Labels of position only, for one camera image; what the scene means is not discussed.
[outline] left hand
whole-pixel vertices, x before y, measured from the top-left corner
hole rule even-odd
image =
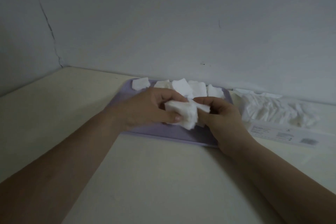
[[[111,112],[121,122],[122,130],[154,122],[179,122],[181,116],[178,113],[167,112],[160,108],[169,100],[188,102],[175,90],[151,87],[115,106],[108,107],[106,111]]]

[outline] right hand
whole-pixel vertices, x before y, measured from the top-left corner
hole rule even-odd
[[[211,107],[211,113],[198,109],[198,118],[210,128],[224,154],[234,158],[242,149],[257,143],[247,132],[237,107],[215,97],[198,97],[194,101]]]

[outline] lavender tray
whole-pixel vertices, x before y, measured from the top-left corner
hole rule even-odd
[[[132,80],[127,80],[124,85],[121,87],[120,91],[114,96],[114,98],[110,101],[108,105],[115,105],[116,103],[128,99],[143,90],[133,90],[132,89]],[[150,86],[153,87],[154,84],[157,82],[155,80],[149,80]],[[224,92],[224,96],[226,101],[232,103],[232,98],[230,93],[227,89],[222,88]],[[141,126],[132,129],[131,131],[125,132],[128,134],[145,136],[145,137],[153,137],[171,141],[178,141],[184,143],[191,143],[197,144],[202,146],[210,146],[210,147],[217,147],[217,141],[213,137],[208,127],[199,127],[196,126],[192,130],[187,130],[177,125],[170,125],[170,124],[152,124],[147,126]]]

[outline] table surface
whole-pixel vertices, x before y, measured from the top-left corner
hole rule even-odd
[[[64,68],[0,98],[0,181],[99,112],[132,77]],[[237,103],[237,96],[232,95]],[[315,104],[336,134],[336,107]],[[336,149],[256,138],[336,193]],[[217,149],[121,134],[64,223],[281,223]]]

